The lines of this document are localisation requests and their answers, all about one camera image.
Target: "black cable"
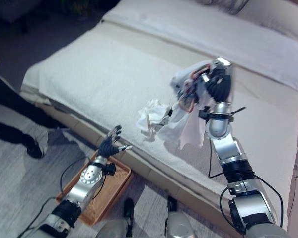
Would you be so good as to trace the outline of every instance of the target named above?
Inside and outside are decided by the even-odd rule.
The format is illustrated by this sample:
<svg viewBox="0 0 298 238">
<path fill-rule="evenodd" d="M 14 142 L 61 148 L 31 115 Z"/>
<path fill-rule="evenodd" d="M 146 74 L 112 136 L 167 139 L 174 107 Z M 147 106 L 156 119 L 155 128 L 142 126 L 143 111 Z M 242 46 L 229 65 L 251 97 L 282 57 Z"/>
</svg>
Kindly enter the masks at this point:
<svg viewBox="0 0 298 238">
<path fill-rule="evenodd" d="M 94 200 L 94 198 L 97 197 L 97 196 L 99 195 L 99 193 L 101 192 L 101 190 L 103 189 L 106 178 L 107 178 L 107 175 L 105 175 L 105 177 L 104 177 L 104 181 L 103 181 L 103 184 L 102 184 L 101 187 L 100 187 L 100 190 L 99 190 L 98 193 L 93 197 L 92 200 Z"/>
<path fill-rule="evenodd" d="M 210 138 L 209 138 L 209 142 L 210 142 L 210 165 L 209 165 L 209 175 L 208 175 L 208 177 L 209 177 L 209 179 L 212 179 L 212 178 L 215 178 L 217 176 L 220 176 L 220 175 L 224 174 L 224 172 L 219 173 L 217 175 L 210 176 L 211 175 L 211 163 L 212 163 L 212 144 L 211 144 L 211 139 Z"/>
<path fill-rule="evenodd" d="M 280 227 L 282 228 L 283 227 L 283 219 L 284 219 L 284 203 L 283 203 L 283 199 L 282 197 L 280 196 L 280 194 L 272 187 L 270 186 L 269 183 L 267 183 L 265 180 L 263 180 L 261 177 L 259 177 L 258 175 L 255 175 L 254 176 L 256 178 L 258 178 L 259 180 L 261 180 L 264 184 L 266 184 L 267 186 L 269 186 L 270 189 L 272 189 L 276 194 L 277 196 L 279 197 L 279 200 L 280 200 L 280 207 L 281 207 L 281 214 L 280 214 Z"/>
<path fill-rule="evenodd" d="M 294 205 L 295 192 L 296 192 L 296 179 L 298 179 L 298 175 L 295 176 L 295 177 L 292 177 L 292 179 L 295 179 L 295 181 L 294 181 L 294 195 L 293 195 L 292 205 L 290 206 L 290 210 L 289 210 L 289 213 L 288 213 L 287 217 L 289 217 L 290 213 L 292 212 L 292 208 L 293 208 L 293 205 Z"/>
<path fill-rule="evenodd" d="M 228 187 L 226 187 L 223 192 L 221 193 L 220 195 L 220 210 L 222 212 L 222 215 L 223 217 L 225 218 L 225 220 L 234 228 L 236 229 L 236 227 L 234 226 L 234 224 L 227 218 L 227 216 L 225 215 L 224 211 L 223 211 L 223 208 L 222 208 L 222 198 L 223 198 L 223 195 L 224 193 L 226 192 L 226 190 L 228 189 Z"/>
<path fill-rule="evenodd" d="M 36 219 L 41 215 L 41 213 L 42 213 L 42 211 L 43 211 L 43 209 L 44 209 L 44 206 L 45 206 L 45 205 L 48 203 L 48 201 L 50 201 L 51 199 L 56 199 L 56 197 L 49 197 L 49 198 L 45 201 L 45 203 L 43 203 L 43 205 L 42 205 L 42 207 L 41 207 L 39 213 L 38 213 L 38 214 L 35 216 L 35 218 L 30 222 L 30 224 L 24 229 L 24 231 L 22 231 L 22 232 L 17 236 L 17 238 L 22 237 L 22 236 L 24 235 L 24 233 L 26 233 L 27 231 L 33 229 L 33 227 L 30 227 L 30 226 L 31 226 L 31 225 L 36 221 Z"/>
<path fill-rule="evenodd" d="M 64 176 L 65 172 L 66 172 L 71 166 L 73 166 L 73 165 L 76 164 L 77 162 L 79 162 L 79 161 L 81 161 L 81 160 L 83 160 L 83 159 L 86 159 L 86 158 L 89 159 L 89 157 L 84 156 L 83 158 L 80 158 L 80 159 L 78 159 L 78 160 L 75 160 L 73 163 L 71 163 L 69 166 L 67 166 L 66 169 L 65 169 L 65 170 L 63 171 L 63 173 L 61 174 L 61 177 L 60 177 L 60 190 L 61 190 L 62 198 L 65 197 L 65 194 L 64 194 L 64 191 L 63 191 L 63 186 L 62 186 L 62 180 L 63 180 L 63 176 Z"/>
</svg>

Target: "white bedsheet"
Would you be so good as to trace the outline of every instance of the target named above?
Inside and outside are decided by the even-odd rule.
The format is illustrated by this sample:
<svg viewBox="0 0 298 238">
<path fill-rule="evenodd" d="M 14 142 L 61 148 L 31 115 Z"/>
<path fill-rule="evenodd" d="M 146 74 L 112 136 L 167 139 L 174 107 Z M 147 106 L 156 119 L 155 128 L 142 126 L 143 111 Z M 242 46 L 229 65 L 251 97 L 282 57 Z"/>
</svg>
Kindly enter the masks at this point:
<svg viewBox="0 0 298 238">
<path fill-rule="evenodd" d="M 298 91 L 298 42 L 193 0 L 123 0 L 105 20 L 222 56 Z"/>
<path fill-rule="evenodd" d="M 190 182 L 185 184 L 195 187 L 196 193 L 203 190 L 193 185 L 201 184 L 214 194 L 207 199 L 217 206 L 225 179 L 218 183 L 205 176 L 208 158 L 201 156 L 202 150 L 185 146 L 179 151 L 159 138 L 147 141 L 135 126 L 137 111 L 148 100 L 175 102 L 169 87 L 175 72 L 206 59 L 209 57 L 105 22 L 32 66 L 23 85 L 106 129 L 121 124 L 125 140 L 187 178 Z M 240 67 L 235 75 L 239 83 L 233 109 L 247 106 L 247 110 L 236 115 L 233 134 L 256 173 L 271 183 L 287 204 L 297 151 L 298 93 Z M 269 190 L 267 193 L 280 214 L 277 197 Z"/>
</svg>

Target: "robotic arm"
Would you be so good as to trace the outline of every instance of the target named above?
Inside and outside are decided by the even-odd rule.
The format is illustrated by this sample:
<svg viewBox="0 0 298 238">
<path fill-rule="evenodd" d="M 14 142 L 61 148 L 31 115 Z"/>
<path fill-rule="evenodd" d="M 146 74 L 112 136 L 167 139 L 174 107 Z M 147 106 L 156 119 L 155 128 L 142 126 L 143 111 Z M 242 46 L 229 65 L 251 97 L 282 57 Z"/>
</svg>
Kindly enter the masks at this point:
<svg viewBox="0 0 298 238">
<path fill-rule="evenodd" d="M 95 192 L 103 185 L 105 175 L 115 174 L 115 164 L 107 164 L 107 158 L 132 148 L 131 145 L 113 146 L 120 133 L 121 127 L 117 126 L 107 134 L 99 146 L 97 157 L 83 170 L 77 184 L 27 238 L 65 238 L 68 235 L 80 214 L 94 198 Z"/>
<path fill-rule="evenodd" d="M 229 201 L 233 225 L 248 238 L 289 238 L 279 226 L 273 206 L 257 178 L 239 141 L 232 136 L 230 122 L 232 102 L 232 65 L 223 58 L 217 58 L 199 77 L 216 102 L 210 110 L 205 107 L 199 117 L 206 120 L 206 134 L 210 138 L 231 195 Z"/>
</svg>

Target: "wooden tray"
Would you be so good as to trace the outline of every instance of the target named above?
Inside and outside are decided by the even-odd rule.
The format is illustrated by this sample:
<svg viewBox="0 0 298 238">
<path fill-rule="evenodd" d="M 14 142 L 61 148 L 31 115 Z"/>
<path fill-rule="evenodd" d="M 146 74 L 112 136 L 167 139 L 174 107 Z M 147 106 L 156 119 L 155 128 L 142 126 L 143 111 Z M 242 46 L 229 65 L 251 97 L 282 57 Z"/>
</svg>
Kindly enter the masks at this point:
<svg viewBox="0 0 298 238">
<path fill-rule="evenodd" d="M 96 157 L 95 152 L 91 157 L 94 160 Z M 116 165 L 116 172 L 114 176 L 107 175 L 104 187 L 98 194 L 98 196 L 91 201 L 86 210 L 80 215 L 80 219 L 93 226 L 95 223 L 104 219 L 110 212 L 111 208 L 117 202 L 121 194 L 128 186 L 130 180 L 133 177 L 132 171 L 129 167 L 116 160 L 113 157 L 108 159 L 109 163 Z M 78 182 L 81 172 L 86 168 L 87 164 L 75 175 L 75 177 L 64 188 L 64 194 L 67 194 L 71 188 Z M 60 203 L 62 200 L 61 193 L 58 194 L 56 201 Z"/>
</svg>

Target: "white cloth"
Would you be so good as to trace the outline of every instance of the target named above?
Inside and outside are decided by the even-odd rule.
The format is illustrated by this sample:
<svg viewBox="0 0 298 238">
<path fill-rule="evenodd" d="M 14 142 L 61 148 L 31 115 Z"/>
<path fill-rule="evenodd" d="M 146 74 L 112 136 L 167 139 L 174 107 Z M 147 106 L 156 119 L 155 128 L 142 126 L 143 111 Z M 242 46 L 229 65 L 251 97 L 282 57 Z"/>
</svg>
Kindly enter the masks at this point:
<svg viewBox="0 0 298 238">
<path fill-rule="evenodd" d="M 174 92 L 178 94 L 183 89 L 184 82 L 190 79 L 191 72 L 210 62 L 210 60 L 204 60 L 177 72 L 170 82 Z M 201 123 L 199 110 L 202 110 L 204 106 L 209 106 L 212 100 L 200 83 L 196 92 L 199 97 L 199 103 L 194 106 L 193 111 L 188 113 L 181 109 L 178 103 L 173 105 L 173 112 L 168 124 L 157 133 L 161 140 L 175 143 L 180 150 L 186 144 L 191 144 L 198 148 L 203 146 L 205 124 Z"/>
<path fill-rule="evenodd" d="M 168 105 L 161 104 L 158 99 L 148 101 L 146 106 L 138 111 L 139 119 L 136 126 L 149 135 L 155 133 L 155 126 L 161 127 L 167 123 L 170 108 Z"/>
</svg>

